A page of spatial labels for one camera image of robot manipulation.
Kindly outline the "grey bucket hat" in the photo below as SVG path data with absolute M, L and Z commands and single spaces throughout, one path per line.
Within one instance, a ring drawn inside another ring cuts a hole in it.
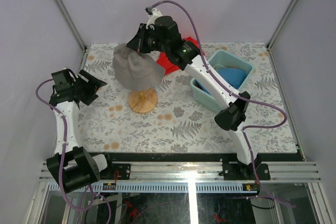
M 165 69 L 147 55 L 119 44 L 113 51 L 112 65 L 116 80 L 131 91 L 147 90 L 161 83 Z

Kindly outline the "red cloth hat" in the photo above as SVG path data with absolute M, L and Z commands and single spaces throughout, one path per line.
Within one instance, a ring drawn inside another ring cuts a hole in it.
M 186 37 L 186 38 L 184 38 L 184 40 L 186 40 L 186 41 L 191 41 L 194 45 L 196 45 L 197 47 L 199 47 L 198 41 L 197 41 L 196 39 L 192 38 L 192 37 Z M 159 54 L 159 58 L 158 58 L 158 60 L 156 61 L 156 63 L 157 63 L 158 65 L 160 65 L 161 67 L 164 68 L 164 70 L 165 70 L 165 74 L 164 74 L 164 75 L 165 75 L 165 76 L 167 76 L 168 74 L 170 74 L 170 73 L 172 73 L 172 72 L 175 72 L 175 71 L 178 71 L 178 70 L 179 70 L 179 67 L 176 66 L 176 65 L 173 65 L 173 64 L 169 61 L 169 59 L 168 59 L 168 57 L 166 56 L 166 54 L 163 53 L 163 52 L 161 52 L 161 53 Z

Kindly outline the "wooden hat stand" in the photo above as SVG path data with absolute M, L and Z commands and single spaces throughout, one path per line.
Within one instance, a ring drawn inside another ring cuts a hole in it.
M 132 91 L 128 97 L 130 109 L 138 114 L 147 114 L 153 111 L 158 103 L 157 92 L 153 88 L 142 91 Z

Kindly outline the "teal plastic bin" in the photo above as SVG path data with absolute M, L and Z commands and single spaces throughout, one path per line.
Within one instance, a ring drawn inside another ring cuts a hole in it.
M 254 66 L 248 63 L 246 60 L 230 54 L 222 49 L 217 50 L 209 59 L 209 64 L 215 69 L 215 71 L 223 68 L 237 68 L 241 69 L 246 73 L 246 79 L 242 83 L 239 92 L 243 92 L 244 85 L 250 80 L 254 73 Z M 211 111 L 218 113 L 221 111 L 220 106 L 217 101 L 211 96 L 211 94 L 196 80 L 192 79 L 190 81 L 190 86 L 192 89 L 192 94 L 194 100 L 206 106 Z

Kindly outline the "blue bucket hat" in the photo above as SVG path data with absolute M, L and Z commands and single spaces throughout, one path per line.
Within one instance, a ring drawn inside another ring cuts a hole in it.
M 237 68 L 223 68 L 217 70 L 218 74 L 232 87 L 239 89 L 246 79 L 246 73 Z

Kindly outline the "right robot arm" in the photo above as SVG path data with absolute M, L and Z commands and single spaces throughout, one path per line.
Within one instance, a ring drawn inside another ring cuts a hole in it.
M 269 180 L 268 166 L 245 139 L 243 127 L 250 95 L 220 81 L 220 75 L 204 58 L 199 48 L 182 39 L 177 23 L 170 16 L 161 16 L 148 24 L 141 23 L 127 47 L 138 53 L 159 51 L 185 71 L 212 95 L 220 107 L 214 117 L 216 124 L 226 131 L 235 144 L 237 164 L 223 164 L 223 175 L 228 180 Z

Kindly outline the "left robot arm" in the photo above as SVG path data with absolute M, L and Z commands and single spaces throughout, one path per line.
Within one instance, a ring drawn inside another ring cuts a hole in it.
M 106 82 L 85 70 L 78 74 L 70 69 L 52 73 L 53 93 L 47 103 L 57 124 L 54 155 L 47 159 L 47 168 L 59 187 L 70 193 L 114 175 L 115 166 L 105 153 L 95 156 L 83 147 L 79 134 L 80 104 L 90 105 L 98 98 L 97 91 Z

